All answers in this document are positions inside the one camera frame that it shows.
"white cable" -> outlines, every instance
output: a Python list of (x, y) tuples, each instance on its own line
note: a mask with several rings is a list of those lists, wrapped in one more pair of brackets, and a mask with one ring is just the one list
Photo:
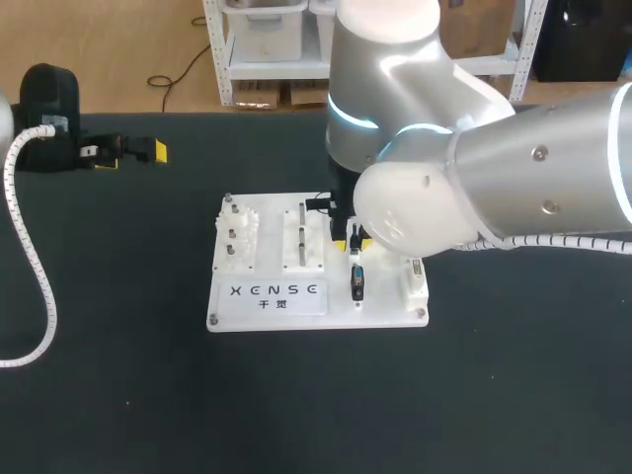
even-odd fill
[[(597, 239), (577, 235), (524, 235), (520, 237), (508, 237), (503, 240), (516, 247), (558, 247), (632, 255), (632, 242), (622, 242), (620, 240)], [(486, 240), (479, 240), (471, 244), (456, 246), (454, 250), (477, 251), (497, 248), (498, 247), (494, 244)]]
[(38, 279), (39, 288), (41, 289), (41, 294), (43, 295), (43, 299), (46, 303), (46, 316), (48, 318), (48, 322), (43, 339), (30, 354), (11, 360), (0, 360), (0, 368), (20, 367), (33, 362), (41, 356), (46, 349), (48, 349), (48, 346), (50, 346), (52, 338), (55, 335), (55, 329), (57, 328), (57, 306), (55, 305), (55, 298), (52, 294), (52, 288), (50, 287), (46, 273), (41, 265), (40, 257), (38, 257), (36, 248), (31, 241), (29, 232), (27, 232), (27, 227), (22, 219), (20, 207), (18, 206), (18, 197), (16, 196), (15, 179), (13, 176), (16, 170), (18, 155), (24, 145), (34, 138), (44, 138), (54, 135), (55, 128), (52, 125), (41, 125), (33, 128), (27, 128), (13, 141), (11, 147), (9, 148), (9, 152), (7, 153), (7, 159), (4, 162), (4, 196), (7, 199), (9, 214), (11, 215), (13, 226), (15, 227), (18, 237), (20, 238), (20, 242), (22, 243), (22, 248), (24, 249), (25, 254), (27, 254), (27, 259), (29, 259), (31, 268)]

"metal shelf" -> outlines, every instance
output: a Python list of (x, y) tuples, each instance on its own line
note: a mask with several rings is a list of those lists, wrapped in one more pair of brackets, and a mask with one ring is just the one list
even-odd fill
[[(511, 101), (520, 101), (531, 69), (548, 0), (525, 0), (524, 32), (521, 47), (510, 35), (503, 54), (457, 59), (463, 69), (477, 76), (513, 75)], [(222, 104), (231, 106), (232, 80), (327, 79), (329, 64), (320, 57), (315, 21), (304, 22), (303, 57), (288, 62), (244, 62), (235, 48), (232, 33), (224, 35), (222, 0), (203, 0), (217, 85)]]
[[(286, 62), (244, 62), (234, 48), (234, 37), (229, 36), (226, 46), (232, 51), (230, 78), (233, 80), (267, 79), (327, 79), (329, 63), (321, 60), (317, 33), (306, 22), (303, 38), (303, 56), (298, 61)], [(507, 41), (503, 54), (496, 56), (468, 57), (457, 59), (456, 63), (475, 76), (500, 76), (514, 74), (518, 59), (518, 48), (513, 38)]]

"black cable on floor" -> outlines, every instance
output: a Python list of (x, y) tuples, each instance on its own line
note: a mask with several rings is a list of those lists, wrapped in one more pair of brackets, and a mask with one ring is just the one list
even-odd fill
[[(191, 24), (194, 27), (205, 27), (206, 26), (206, 18), (205, 17), (195, 17), (191, 20)], [(185, 72), (182, 73), (182, 75), (176, 79), (175, 81), (171, 79), (171, 77), (169, 76), (165, 76), (163, 74), (156, 74), (155, 76), (151, 76), (147, 78), (147, 84), (151, 87), (166, 87), (167, 91), (165, 92), (165, 95), (162, 98), (162, 110), (161, 112), (165, 112), (165, 107), (167, 106), (167, 98), (169, 97), (169, 94), (171, 93), (171, 89), (178, 84), (180, 81), (182, 81), (185, 76), (189, 73), (189, 71), (191, 70), (192, 67), (194, 67), (194, 64), (196, 63), (196, 61), (208, 50), (210, 49), (210, 44), (208, 46), (206, 46), (202, 51), (200, 51), (196, 57), (193, 58), (193, 60), (189, 63), (189, 66), (187, 66), (187, 69), (185, 69)]]

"metal screw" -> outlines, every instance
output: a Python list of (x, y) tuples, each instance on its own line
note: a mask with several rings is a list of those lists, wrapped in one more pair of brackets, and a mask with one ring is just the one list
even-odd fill
[(535, 161), (544, 161), (549, 156), (549, 149), (544, 145), (536, 146), (533, 148), (531, 156)]
[(542, 210), (547, 214), (557, 214), (560, 211), (560, 204), (548, 199), (542, 204)]

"dark gray table mat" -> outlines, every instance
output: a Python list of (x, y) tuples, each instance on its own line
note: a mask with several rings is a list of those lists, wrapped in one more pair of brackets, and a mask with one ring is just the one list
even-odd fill
[[(427, 260), (424, 330), (210, 335), (225, 192), (327, 187), (320, 114), (87, 116), (160, 136), (168, 167), (18, 176), (59, 309), (0, 371), (6, 473), (628, 473), (632, 259)], [(0, 356), (40, 339), (0, 205)]]

